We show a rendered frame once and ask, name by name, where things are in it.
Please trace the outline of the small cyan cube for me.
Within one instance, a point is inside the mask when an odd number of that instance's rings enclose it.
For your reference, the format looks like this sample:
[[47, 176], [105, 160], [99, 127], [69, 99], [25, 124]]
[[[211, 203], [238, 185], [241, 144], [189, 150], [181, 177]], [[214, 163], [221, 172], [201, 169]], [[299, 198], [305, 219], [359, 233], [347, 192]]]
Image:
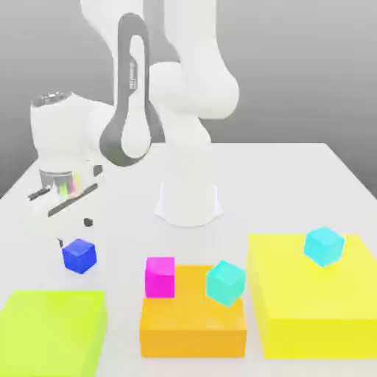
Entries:
[[342, 258], [345, 238], [330, 228], [322, 227], [306, 234], [303, 252], [320, 267], [327, 267]]

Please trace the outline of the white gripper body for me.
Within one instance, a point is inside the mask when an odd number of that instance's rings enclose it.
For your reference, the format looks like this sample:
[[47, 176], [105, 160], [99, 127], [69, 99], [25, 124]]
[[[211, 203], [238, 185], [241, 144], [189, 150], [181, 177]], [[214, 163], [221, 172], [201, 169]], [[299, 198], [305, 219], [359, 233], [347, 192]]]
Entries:
[[34, 193], [34, 218], [46, 221], [58, 215], [65, 209], [79, 202], [99, 187], [97, 182], [79, 188], [78, 184], [71, 181], [63, 181], [60, 185], [52, 183]]

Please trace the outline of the large orange box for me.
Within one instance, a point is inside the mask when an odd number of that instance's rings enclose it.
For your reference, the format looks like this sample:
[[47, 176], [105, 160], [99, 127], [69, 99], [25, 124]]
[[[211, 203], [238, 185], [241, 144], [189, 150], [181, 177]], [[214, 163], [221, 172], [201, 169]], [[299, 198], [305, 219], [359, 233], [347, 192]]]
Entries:
[[175, 297], [143, 299], [139, 338], [143, 357], [245, 355], [247, 324], [242, 300], [230, 307], [207, 297], [210, 265], [177, 265]]

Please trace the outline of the large lime box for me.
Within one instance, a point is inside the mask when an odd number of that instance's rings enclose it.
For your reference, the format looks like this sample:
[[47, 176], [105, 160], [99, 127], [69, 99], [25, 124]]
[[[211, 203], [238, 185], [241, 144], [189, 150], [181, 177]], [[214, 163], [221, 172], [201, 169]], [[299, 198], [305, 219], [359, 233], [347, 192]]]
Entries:
[[14, 291], [0, 310], [0, 377], [96, 377], [107, 325], [103, 291]]

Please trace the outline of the small turquoise cube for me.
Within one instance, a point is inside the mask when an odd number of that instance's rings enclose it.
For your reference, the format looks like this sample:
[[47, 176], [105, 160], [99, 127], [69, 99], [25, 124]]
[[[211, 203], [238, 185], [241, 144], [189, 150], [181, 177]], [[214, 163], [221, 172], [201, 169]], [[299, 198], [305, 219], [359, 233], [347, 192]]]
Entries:
[[206, 295], [230, 308], [243, 294], [246, 280], [244, 269], [220, 261], [206, 274]]

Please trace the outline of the small magenta cube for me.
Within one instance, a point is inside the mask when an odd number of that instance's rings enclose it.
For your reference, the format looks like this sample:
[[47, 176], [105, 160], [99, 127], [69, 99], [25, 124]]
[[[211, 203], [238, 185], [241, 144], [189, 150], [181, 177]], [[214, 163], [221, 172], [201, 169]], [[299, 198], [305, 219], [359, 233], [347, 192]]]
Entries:
[[175, 297], [175, 258], [149, 257], [145, 267], [146, 298]]

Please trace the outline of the large yellow box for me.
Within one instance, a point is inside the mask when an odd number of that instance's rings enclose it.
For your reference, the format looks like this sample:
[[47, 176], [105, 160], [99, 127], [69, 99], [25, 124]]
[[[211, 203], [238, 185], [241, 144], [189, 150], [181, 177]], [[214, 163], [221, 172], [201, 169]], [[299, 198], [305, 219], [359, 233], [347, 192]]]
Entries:
[[377, 258], [345, 237], [319, 267], [303, 234], [251, 234], [246, 271], [266, 359], [377, 359]]

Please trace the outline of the small blue cube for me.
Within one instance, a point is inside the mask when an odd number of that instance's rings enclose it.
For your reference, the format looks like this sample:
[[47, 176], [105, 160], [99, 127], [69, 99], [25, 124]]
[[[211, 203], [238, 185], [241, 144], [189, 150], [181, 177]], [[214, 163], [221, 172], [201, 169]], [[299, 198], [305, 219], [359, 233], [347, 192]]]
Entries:
[[97, 263], [95, 244], [83, 239], [75, 239], [62, 249], [64, 265], [79, 274], [88, 271]]

